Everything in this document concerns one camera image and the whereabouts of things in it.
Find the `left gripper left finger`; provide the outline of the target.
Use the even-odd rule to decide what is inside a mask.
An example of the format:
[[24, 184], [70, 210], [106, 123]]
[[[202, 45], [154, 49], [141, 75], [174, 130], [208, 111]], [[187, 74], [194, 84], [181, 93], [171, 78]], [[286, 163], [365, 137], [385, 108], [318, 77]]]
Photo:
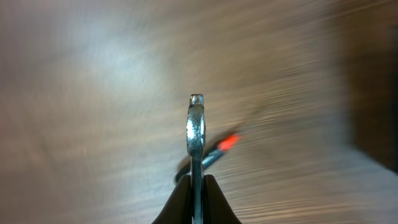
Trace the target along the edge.
[[183, 176], [153, 224], [190, 224], [192, 222], [192, 187], [189, 175]]

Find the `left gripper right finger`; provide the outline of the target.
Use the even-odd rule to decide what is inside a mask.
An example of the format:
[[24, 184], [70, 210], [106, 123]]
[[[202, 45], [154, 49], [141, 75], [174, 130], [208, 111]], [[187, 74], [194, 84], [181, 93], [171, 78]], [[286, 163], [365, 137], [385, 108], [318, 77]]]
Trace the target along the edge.
[[204, 176], [203, 224], [241, 224], [216, 179], [210, 174]]

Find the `black red handled screwdriver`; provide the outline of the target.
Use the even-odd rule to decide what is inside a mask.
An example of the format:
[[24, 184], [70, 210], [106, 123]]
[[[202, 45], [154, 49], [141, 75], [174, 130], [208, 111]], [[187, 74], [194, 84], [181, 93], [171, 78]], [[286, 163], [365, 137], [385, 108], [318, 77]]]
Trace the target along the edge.
[[[207, 143], [203, 151], [203, 169], [206, 170], [212, 166], [216, 161], [223, 157], [233, 146], [239, 141], [239, 134], [237, 131], [229, 131], [220, 134], [211, 142]], [[178, 165], [178, 171], [174, 177], [174, 182], [177, 183], [182, 176], [191, 174], [191, 159], [190, 156], [184, 158]]]

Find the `silver metal wrench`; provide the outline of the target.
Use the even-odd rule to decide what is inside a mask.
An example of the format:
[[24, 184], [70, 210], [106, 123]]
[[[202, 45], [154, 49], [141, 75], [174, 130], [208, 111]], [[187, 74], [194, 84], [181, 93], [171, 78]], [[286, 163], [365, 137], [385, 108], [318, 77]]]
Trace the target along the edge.
[[191, 186], [193, 196], [193, 223], [203, 223], [203, 148], [205, 145], [204, 97], [192, 94], [187, 114], [187, 152], [191, 159]]

